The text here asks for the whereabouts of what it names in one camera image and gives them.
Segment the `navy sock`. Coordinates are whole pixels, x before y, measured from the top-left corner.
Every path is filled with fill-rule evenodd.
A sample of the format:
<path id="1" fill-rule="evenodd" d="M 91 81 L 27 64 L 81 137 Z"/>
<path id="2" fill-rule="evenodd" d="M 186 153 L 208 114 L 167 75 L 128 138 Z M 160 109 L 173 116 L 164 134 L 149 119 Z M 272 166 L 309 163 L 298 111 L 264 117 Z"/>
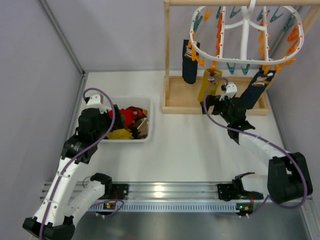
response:
<path id="1" fill-rule="evenodd" d="M 198 62 L 192 61 L 192 49 L 188 47 L 189 40 L 183 40 L 182 47 L 182 78 L 187 84 L 194 84 L 198 74 Z"/>
<path id="2" fill-rule="evenodd" d="M 254 75 L 248 87 L 240 96 L 247 110 L 250 110 L 255 106 L 266 87 L 274 78 L 275 73 L 275 70 L 269 70 L 268 73 L 264 73 L 264 71 L 260 69 Z"/>

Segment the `white round clip hanger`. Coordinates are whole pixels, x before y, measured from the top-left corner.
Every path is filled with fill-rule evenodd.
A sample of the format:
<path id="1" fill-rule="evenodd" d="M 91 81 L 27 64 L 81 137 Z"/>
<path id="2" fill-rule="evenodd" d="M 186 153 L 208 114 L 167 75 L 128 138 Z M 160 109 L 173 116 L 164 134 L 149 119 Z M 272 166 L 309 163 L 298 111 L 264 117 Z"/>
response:
<path id="1" fill-rule="evenodd" d="M 252 21 L 251 16 L 253 14 L 256 2 L 250 1 L 248 7 L 242 6 L 238 10 L 232 10 L 230 17 L 233 18 L 238 13 L 241 13 L 242 19 L 232 23 L 226 23 L 226 7 L 220 6 L 217 13 L 217 33 L 216 33 L 216 53 L 214 55 L 208 54 L 201 50 L 196 41 L 196 32 L 201 22 L 207 21 L 213 14 L 209 11 L 208 7 L 200 6 L 196 9 L 192 16 L 192 22 L 189 30 L 189 39 L 186 46 L 186 56 L 193 62 L 197 62 L 201 67 L 205 66 L 205 60 L 212 61 L 212 68 L 216 68 L 217 63 L 226 63 L 227 69 L 231 74 L 234 73 L 236 65 L 239 64 L 244 75 L 247 74 L 252 65 L 258 65 L 262 68 L 264 74 L 267 74 L 271 68 L 274 68 L 276 72 L 280 72 L 284 66 L 288 66 L 295 62 L 295 56 L 301 50 L 305 34 L 303 29 L 303 23 L 299 13 L 291 6 L 285 6 L 285 9 L 290 12 L 290 21 L 286 25 L 286 29 L 291 30 L 287 37 L 287 42 L 291 43 L 286 53 L 282 58 L 273 59 L 270 56 L 269 46 L 269 24 L 279 18 L 277 14 L 273 14 L 268 19 L 268 10 L 266 6 L 263 6 L 257 21 Z M 227 48 L 225 45 L 226 31 L 241 28 L 241 40 L 239 49 L 239 58 L 228 58 L 224 56 L 224 51 Z M 250 29 L 255 29 L 259 32 L 259 59 L 249 59 L 249 34 Z"/>

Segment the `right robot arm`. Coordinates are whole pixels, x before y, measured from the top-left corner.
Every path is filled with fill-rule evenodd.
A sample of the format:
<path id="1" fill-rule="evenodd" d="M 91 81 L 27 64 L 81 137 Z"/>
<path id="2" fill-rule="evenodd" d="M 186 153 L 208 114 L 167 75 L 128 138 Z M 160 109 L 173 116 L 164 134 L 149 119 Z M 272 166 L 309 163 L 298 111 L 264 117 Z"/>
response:
<path id="1" fill-rule="evenodd" d="M 222 117 L 230 139 L 267 167 L 266 175 L 255 172 L 237 175 L 233 181 L 241 193 L 264 194 L 278 205 L 297 199 L 303 204 L 313 193 L 305 156 L 300 152 L 290 153 L 262 137 L 247 120 L 240 98 L 210 95 L 205 98 L 203 107 L 205 112 L 212 107 L 212 113 L 207 116 Z"/>

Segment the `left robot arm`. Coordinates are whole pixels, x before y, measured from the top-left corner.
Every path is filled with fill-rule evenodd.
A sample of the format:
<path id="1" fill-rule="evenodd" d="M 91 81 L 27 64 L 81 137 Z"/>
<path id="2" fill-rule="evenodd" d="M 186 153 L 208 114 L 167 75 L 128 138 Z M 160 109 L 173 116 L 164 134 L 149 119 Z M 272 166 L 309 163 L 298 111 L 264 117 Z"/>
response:
<path id="1" fill-rule="evenodd" d="M 113 194 L 112 178 L 103 173 L 90 176 L 87 186 L 71 198 L 80 175 L 87 169 L 98 143 L 112 130 L 120 116 L 117 105 L 110 110 L 86 108 L 78 127 L 63 145 L 54 180 L 41 206 L 22 227 L 40 240 L 70 240 L 82 216 L 100 198 Z"/>

